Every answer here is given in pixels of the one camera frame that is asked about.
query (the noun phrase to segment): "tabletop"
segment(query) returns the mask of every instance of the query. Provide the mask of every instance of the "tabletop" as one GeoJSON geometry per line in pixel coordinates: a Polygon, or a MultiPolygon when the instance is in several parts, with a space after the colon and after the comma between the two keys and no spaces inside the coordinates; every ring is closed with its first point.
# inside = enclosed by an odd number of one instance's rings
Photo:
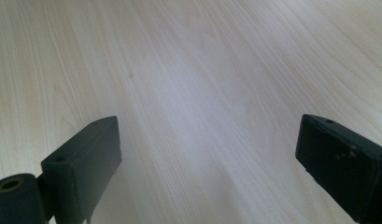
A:
{"type": "Polygon", "coordinates": [[[382,1],[0,0],[0,178],[116,115],[92,223],[354,223],[302,114],[382,146],[382,1]]]}

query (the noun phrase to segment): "table surface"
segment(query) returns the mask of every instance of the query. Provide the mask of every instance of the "table surface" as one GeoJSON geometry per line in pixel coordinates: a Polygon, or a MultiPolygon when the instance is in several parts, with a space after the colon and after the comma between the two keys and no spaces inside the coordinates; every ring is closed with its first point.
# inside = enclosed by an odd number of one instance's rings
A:
{"type": "Polygon", "coordinates": [[[0,0],[0,178],[116,115],[92,223],[353,223],[305,113],[382,146],[382,1],[0,0]]]}

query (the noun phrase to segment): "wooden table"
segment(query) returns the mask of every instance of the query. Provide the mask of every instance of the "wooden table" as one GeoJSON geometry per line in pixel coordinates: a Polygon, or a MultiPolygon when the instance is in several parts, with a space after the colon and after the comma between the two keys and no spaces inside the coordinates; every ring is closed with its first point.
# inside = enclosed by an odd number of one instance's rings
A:
{"type": "Polygon", "coordinates": [[[0,178],[116,115],[92,223],[353,223],[303,113],[382,146],[382,1],[0,0],[0,178]]]}

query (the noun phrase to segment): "light wood surface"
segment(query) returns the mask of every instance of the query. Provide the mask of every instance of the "light wood surface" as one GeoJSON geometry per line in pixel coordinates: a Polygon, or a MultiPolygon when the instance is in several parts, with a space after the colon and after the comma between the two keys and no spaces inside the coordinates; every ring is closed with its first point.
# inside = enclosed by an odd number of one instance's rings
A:
{"type": "Polygon", "coordinates": [[[382,146],[382,1],[0,1],[0,178],[117,115],[92,223],[353,223],[303,113],[382,146]]]}

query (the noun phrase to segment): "black plastic part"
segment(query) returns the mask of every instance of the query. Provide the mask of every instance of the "black plastic part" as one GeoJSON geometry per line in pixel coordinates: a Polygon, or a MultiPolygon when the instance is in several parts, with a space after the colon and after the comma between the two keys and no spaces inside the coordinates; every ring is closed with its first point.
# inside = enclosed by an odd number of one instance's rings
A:
{"type": "Polygon", "coordinates": [[[382,223],[382,147],[348,128],[302,117],[296,158],[360,223],[382,223]]]}
{"type": "Polygon", "coordinates": [[[92,212],[121,163],[116,117],[99,119],[41,162],[38,178],[0,180],[0,224],[90,222],[92,212]]]}

